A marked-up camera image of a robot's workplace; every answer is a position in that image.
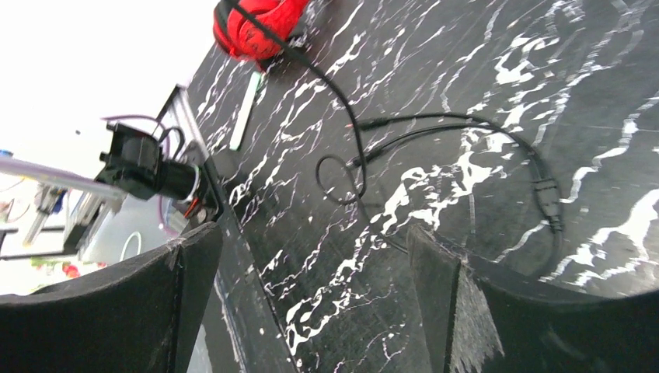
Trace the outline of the red headphones with cable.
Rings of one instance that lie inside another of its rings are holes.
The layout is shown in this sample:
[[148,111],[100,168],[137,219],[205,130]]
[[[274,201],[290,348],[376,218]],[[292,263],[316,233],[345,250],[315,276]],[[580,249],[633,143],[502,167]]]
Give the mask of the red headphones with cable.
[[302,14],[306,0],[220,1],[214,7],[213,34],[218,46],[233,58],[266,61],[281,46],[258,25],[279,40],[289,41],[302,35]]

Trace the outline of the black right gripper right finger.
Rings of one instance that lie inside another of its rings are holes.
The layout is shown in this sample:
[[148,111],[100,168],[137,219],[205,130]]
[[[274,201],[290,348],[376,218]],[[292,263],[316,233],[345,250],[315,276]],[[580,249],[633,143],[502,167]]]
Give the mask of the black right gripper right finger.
[[603,298],[539,282],[437,235],[406,235],[434,372],[656,372],[658,293]]

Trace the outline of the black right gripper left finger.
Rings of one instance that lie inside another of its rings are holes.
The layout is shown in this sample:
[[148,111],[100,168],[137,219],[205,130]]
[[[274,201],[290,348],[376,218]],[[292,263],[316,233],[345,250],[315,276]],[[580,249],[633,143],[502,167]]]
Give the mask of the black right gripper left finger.
[[174,372],[177,239],[31,295],[2,296],[1,370]]

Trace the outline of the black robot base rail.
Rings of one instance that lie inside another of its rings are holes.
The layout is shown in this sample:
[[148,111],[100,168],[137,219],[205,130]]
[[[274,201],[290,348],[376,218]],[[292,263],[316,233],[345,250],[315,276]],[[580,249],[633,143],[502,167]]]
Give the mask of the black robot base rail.
[[174,88],[157,118],[187,131],[187,157],[200,165],[218,211],[190,219],[180,246],[174,372],[295,372],[297,368],[256,272],[250,247],[202,139],[187,91]]

